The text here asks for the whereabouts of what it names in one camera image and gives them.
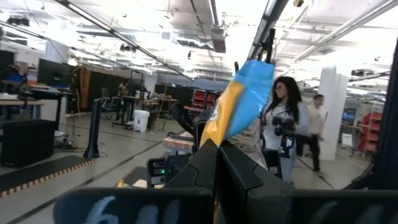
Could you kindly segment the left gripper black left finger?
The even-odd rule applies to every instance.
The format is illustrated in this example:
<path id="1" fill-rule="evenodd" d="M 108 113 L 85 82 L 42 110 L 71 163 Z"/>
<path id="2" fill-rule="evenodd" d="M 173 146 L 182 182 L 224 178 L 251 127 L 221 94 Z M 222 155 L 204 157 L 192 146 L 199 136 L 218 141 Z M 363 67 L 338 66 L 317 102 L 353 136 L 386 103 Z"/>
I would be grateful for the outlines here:
<path id="1" fill-rule="evenodd" d="M 161 189 L 84 188 L 54 206 L 56 224 L 211 224 L 217 146 L 212 140 Z"/>

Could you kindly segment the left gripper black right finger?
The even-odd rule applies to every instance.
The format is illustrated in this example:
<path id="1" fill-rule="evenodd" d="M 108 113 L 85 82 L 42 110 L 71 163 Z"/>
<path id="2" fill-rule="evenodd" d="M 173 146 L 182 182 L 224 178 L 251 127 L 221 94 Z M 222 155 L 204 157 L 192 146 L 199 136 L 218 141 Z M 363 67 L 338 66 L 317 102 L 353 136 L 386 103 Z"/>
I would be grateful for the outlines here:
<path id="1" fill-rule="evenodd" d="M 219 154 L 226 223 L 397 223 L 396 191 L 299 190 L 228 141 Z"/>

